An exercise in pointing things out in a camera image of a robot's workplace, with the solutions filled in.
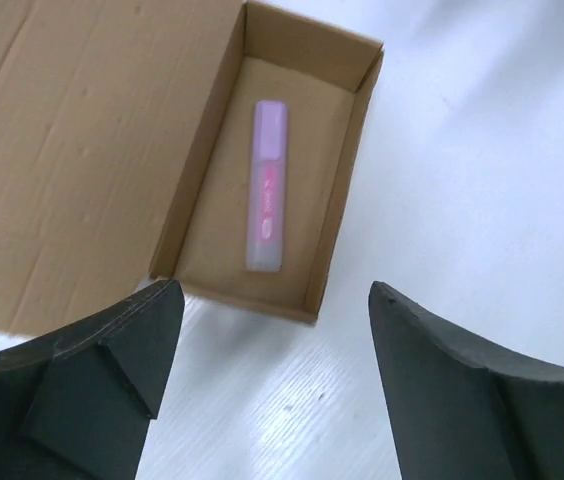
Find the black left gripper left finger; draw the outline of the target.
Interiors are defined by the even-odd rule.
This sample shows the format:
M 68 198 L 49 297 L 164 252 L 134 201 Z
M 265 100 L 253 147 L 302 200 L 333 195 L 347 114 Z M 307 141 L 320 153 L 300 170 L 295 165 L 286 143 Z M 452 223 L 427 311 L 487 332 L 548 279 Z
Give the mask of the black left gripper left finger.
M 156 419 L 185 300 L 160 280 L 0 351 L 0 479 L 132 479 Z

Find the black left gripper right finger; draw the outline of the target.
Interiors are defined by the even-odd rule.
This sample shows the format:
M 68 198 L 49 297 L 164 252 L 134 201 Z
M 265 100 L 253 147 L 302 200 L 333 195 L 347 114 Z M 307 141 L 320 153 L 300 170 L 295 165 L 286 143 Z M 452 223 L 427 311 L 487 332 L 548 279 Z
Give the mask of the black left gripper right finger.
M 373 343 L 405 479 L 564 479 L 564 366 L 445 320 L 383 282 Z

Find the brown cardboard box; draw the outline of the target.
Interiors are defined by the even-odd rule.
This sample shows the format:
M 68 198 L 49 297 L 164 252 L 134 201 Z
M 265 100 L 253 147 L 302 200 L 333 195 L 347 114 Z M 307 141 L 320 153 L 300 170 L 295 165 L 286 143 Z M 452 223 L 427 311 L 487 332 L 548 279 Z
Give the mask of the brown cardboard box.
M 147 278 L 313 323 L 381 42 L 256 1 L 0 1 L 0 331 Z M 258 101 L 289 111 L 284 254 L 246 269 Z

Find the pink highlighter pen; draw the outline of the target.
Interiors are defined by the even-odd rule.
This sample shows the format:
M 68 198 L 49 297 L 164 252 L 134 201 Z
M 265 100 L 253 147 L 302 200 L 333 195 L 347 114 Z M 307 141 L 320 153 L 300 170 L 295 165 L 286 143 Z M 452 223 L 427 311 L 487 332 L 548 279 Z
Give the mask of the pink highlighter pen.
M 288 147 L 288 108 L 275 100 L 254 107 L 248 196 L 246 268 L 281 270 Z

